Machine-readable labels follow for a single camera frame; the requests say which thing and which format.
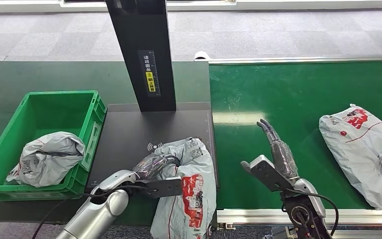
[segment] gray carpet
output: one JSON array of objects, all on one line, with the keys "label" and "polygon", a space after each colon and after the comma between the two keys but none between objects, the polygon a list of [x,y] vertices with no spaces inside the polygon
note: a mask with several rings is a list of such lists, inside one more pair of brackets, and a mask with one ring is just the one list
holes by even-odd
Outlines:
[{"label": "gray carpet", "polygon": [[[382,10],[334,12],[170,12],[173,60],[382,56]],[[107,13],[0,14],[0,61],[120,61]],[[30,238],[36,224],[0,223],[0,239]],[[62,226],[45,225],[38,238]],[[151,238],[149,228],[111,227],[103,238]],[[240,227],[212,238],[261,238],[264,227]]]}]

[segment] black pole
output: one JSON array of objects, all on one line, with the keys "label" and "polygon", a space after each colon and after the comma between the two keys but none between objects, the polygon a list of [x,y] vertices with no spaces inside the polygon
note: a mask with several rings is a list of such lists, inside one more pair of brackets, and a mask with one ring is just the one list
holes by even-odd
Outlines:
[{"label": "black pole", "polygon": [[142,112],[175,111],[165,0],[106,0]]}]

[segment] metal bracket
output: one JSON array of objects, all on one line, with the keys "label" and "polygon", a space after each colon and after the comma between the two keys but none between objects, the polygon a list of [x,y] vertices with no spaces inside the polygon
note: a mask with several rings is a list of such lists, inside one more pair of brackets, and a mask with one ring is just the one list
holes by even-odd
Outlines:
[{"label": "metal bracket", "polygon": [[272,227],[272,237],[274,239],[297,239],[295,229],[294,227]]},{"label": "metal bracket", "polygon": [[233,226],[233,223],[219,223],[218,230],[235,230],[236,227]]},{"label": "metal bracket", "polygon": [[182,194],[181,178],[172,177],[166,180],[137,180],[135,185],[148,188],[140,191],[151,198],[170,197]]}]

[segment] silver robotic arm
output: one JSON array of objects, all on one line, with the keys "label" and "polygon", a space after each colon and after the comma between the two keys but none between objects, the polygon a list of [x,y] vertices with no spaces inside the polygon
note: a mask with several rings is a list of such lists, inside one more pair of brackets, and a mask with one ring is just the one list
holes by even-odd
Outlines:
[{"label": "silver robotic arm", "polygon": [[182,194],[181,178],[139,180],[137,173],[120,170],[96,186],[56,239],[97,239],[128,205],[130,194],[152,198]]},{"label": "silver robotic arm", "polygon": [[129,170],[117,171],[103,180],[91,194],[113,192],[107,197],[88,197],[56,239],[99,238],[128,205],[128,193],[116,188],[123,183],[133,184],[135,181],[136,174]]}]

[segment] yellow label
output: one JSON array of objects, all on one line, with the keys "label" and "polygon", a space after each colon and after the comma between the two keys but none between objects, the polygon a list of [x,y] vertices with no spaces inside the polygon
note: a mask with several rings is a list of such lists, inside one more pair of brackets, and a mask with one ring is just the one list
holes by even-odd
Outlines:
[{"label": "yellow label", "polygon": [[147,85],[149,86],[150,92],[155,92],[156,88],[154,86],[153,72],[146,72]]}]

